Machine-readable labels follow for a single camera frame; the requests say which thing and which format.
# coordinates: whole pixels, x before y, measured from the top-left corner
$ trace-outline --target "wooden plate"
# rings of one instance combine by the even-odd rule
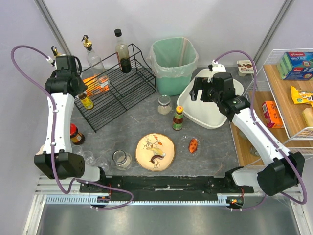
[[[170,166],[175,156],[173,141],[162,134],[148,134],[138,143],[136,160],[143,168],[151,171],[163,171]]]

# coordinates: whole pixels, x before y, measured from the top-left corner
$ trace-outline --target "trash can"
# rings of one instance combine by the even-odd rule
[[[168,38],[153,43],[147,59],[151,62],[159,92],[181,94],[190,83],[198,58],[194,46],[186,38]]]

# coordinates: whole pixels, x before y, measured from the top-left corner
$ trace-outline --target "red lid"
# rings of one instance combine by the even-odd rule
[[[70,132],[69,132],[69,134],[70,134],[71,136],[74,135],[75,132],[76,132],[76,130],[77,130],[77,127],[76,127],[74,124],[71,124],[71,125],[70,125]]]

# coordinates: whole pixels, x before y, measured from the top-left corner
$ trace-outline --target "metal pole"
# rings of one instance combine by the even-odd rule
[[[268,46],[269,42],[271,41],[273,35],[275,34],[276,30],[278,29],[279,24],[281,23],[283,17],[286,15],[288,9],[291,7],[294,0],[285,0],[282,7],[280,8],[276,18],[274,19],[272,25],[270,26],[264,40],[262,41],[258,51],[256,52],[253,60],[257,63],[263,52],[265,51],[266,47]]]
[[[69,50],[61,32],[59,31],[52,15],[50,14],[48,7],[45,4],[44,0],[34,0],[34,1],[35,1],[36,5],[38,6],[41,14],[43,15],[45,21],[49,25],[49,28],[51,29],[55,39],[59,43],[63,53],[66,55],[71,55],[70,50]]]

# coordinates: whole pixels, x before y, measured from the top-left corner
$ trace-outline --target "white tray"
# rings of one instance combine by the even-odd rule
[[[201,70],[196,77],[209,77],[211,71],[209,69]],[[213,102],[204,103],[200,101],[202,90],[199,90],[197,101],[191,101],[189,92],[191,91],[195,78],[189,83],[186,89],[181,93],[177,100],[177,105],[184,108],[183,114],[194,123],[206,128],[215,129],[222,126],[227,120],[226,116],[222,115],[217,105]],[[234,88],[237,95],[244,93],[244,87],[240,82],[234,79]]]

